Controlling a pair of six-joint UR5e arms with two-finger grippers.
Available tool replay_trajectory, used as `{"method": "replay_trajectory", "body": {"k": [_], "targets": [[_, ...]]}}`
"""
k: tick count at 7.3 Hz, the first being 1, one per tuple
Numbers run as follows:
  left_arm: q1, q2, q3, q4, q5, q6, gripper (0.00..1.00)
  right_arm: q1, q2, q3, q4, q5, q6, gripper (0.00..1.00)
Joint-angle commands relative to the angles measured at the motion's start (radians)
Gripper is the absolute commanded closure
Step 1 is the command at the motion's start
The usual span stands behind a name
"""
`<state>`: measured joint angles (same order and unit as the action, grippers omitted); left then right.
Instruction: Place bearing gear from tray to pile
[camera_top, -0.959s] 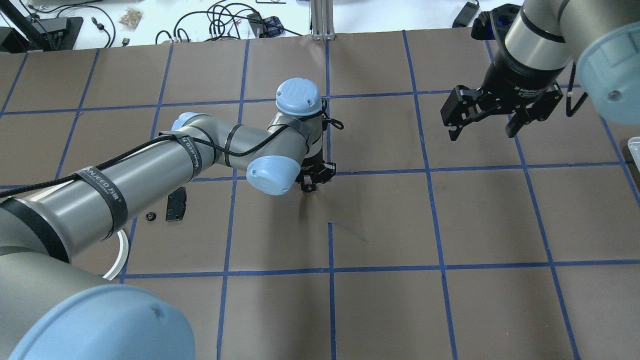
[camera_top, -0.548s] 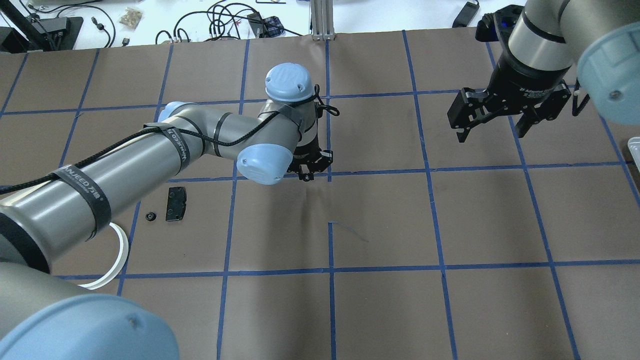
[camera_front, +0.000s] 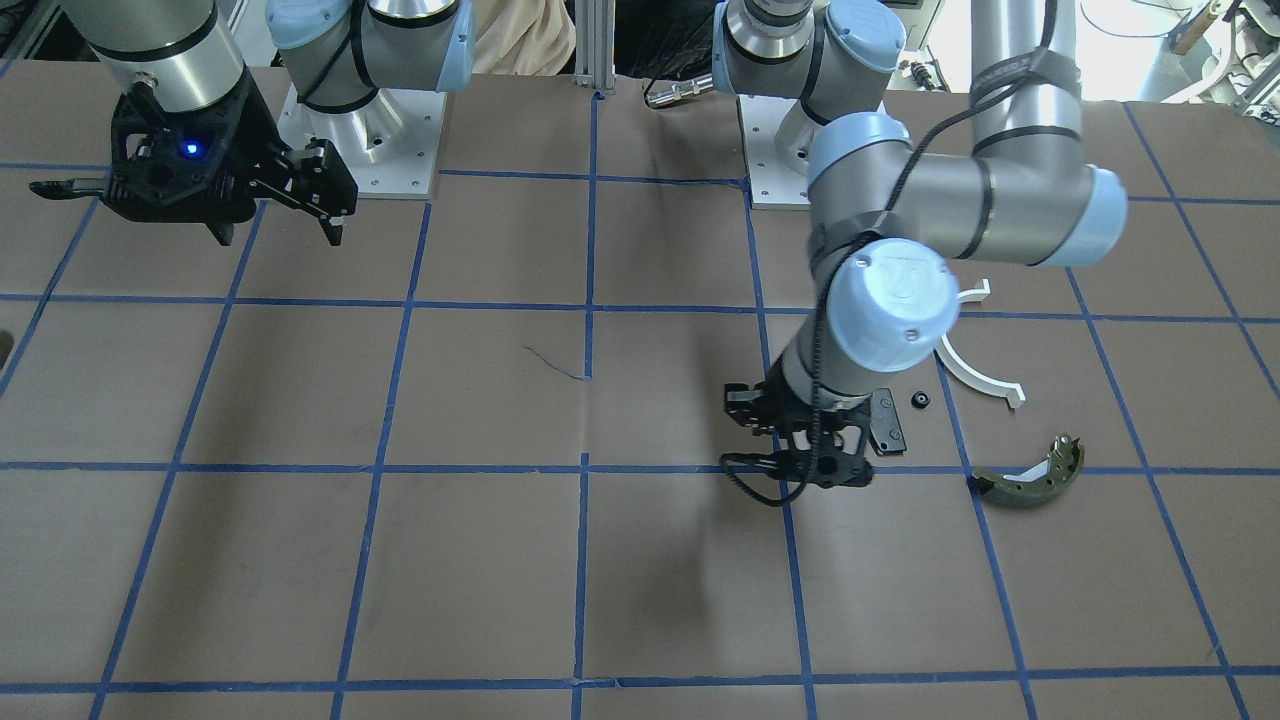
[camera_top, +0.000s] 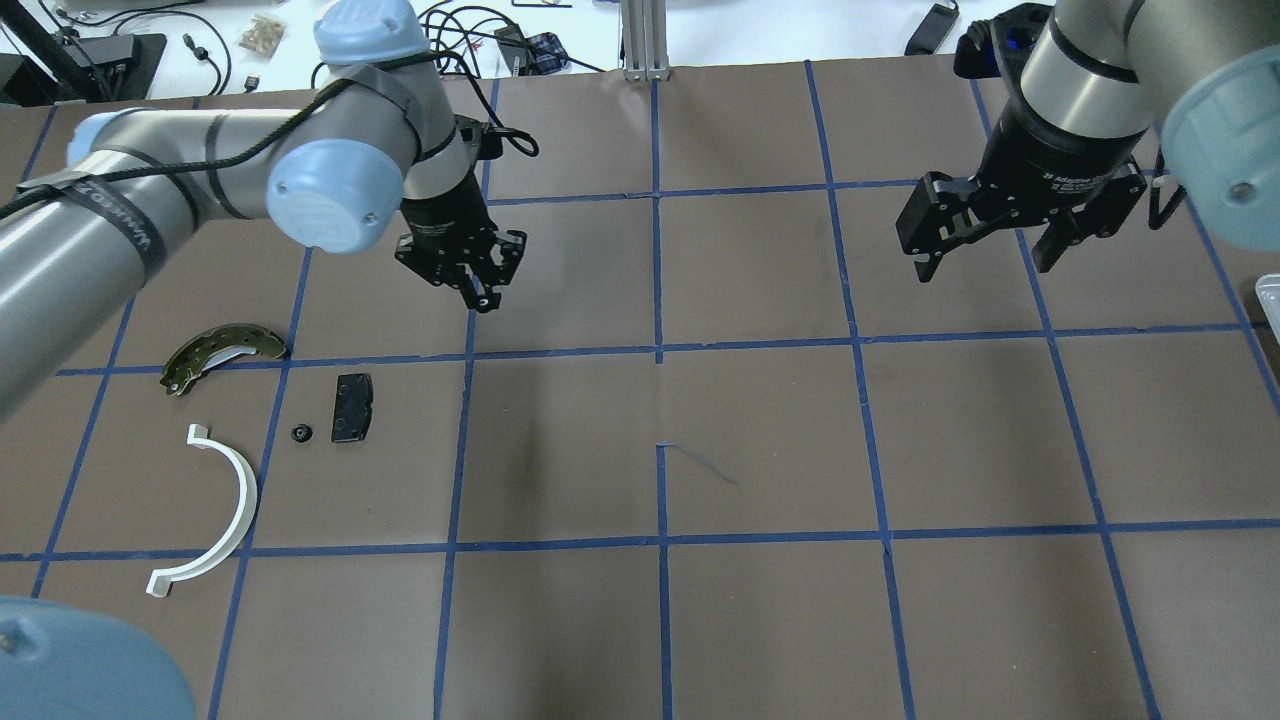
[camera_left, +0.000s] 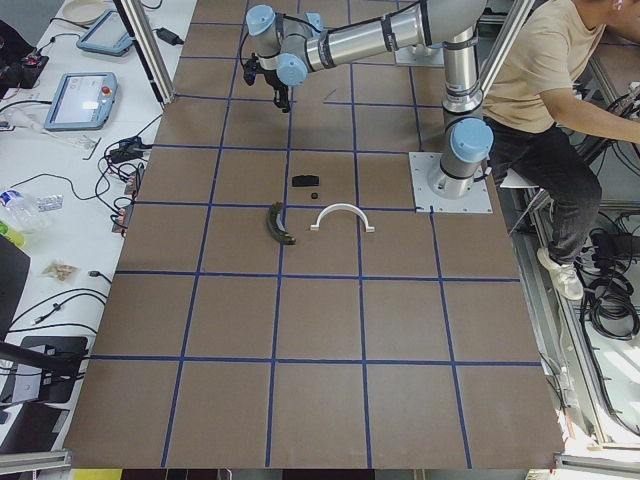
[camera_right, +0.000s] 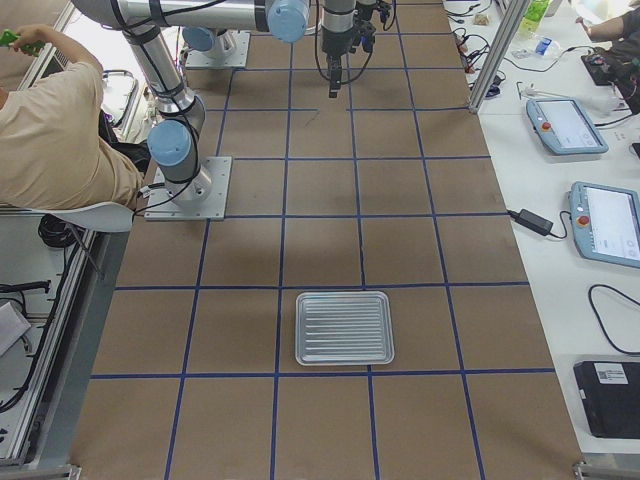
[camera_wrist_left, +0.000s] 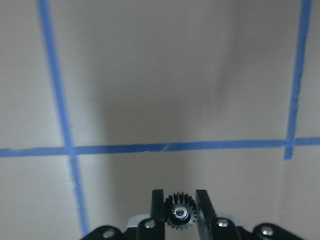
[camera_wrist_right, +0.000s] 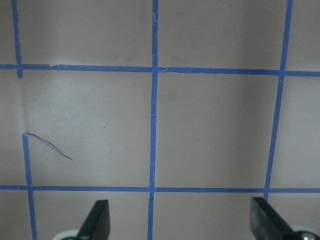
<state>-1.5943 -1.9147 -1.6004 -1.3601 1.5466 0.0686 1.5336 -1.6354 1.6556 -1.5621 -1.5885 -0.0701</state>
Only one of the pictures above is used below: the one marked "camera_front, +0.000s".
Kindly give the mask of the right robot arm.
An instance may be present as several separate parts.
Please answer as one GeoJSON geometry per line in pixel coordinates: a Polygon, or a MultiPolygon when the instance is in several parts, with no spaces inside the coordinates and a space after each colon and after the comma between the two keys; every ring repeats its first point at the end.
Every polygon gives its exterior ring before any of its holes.
{"type": "Polygon", "coordinates": [[[342,241],[357,208],[349,161],[402,131],[389,94],[467,87],[468,1],[270,1],[270,40],[311,131],[285,140],[212,1],[67,1],[70,23],[122,95],[111,163],[99,179],[41,181],[50,200],[96,197],[137,223],[198,224],[223,246],[270,199],[342,241]]]}

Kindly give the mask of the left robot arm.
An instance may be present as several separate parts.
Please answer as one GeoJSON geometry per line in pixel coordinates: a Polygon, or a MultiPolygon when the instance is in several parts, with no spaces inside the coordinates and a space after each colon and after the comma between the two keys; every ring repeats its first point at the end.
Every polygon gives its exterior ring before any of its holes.
{"type": "Polygon", "coordinates": [[[922,138],[882,106],[905,42],[878,1],[722,1],[717,90],[787,97],[815,124],[806,147],[815,307],[755,386],[724,410],[771,454],[724,454],[732,480],[867,486],[872,396],[929,357],[957,320],[948,260],[1085,266],[1117,242],[1126,191],[1088,164],[1071,1],[974,1],[964,110],[922,138]]]}

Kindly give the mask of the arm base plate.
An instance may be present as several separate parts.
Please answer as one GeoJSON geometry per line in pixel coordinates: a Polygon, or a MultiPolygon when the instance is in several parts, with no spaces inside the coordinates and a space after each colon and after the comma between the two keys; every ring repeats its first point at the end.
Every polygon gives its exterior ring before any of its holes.
{"type": "Polygon", "coordinates": [[[822,211],[846,201],[872,208],[874,196],[887,193],[876,176],[910,154],[909,129],[883,108],[820,126],[799,100],[742,95],[739,105],[756,209],[804,210],[813,188],[822,211]]]}
{"type": "Polygon", "coordinates": [[[311,138],[332,141],[360,199],[428,200],[449,99],[448,94],[383,88],[364,108],[328,114],[298,102],[291,88],[276,128],[296,149],[311,138]]]}

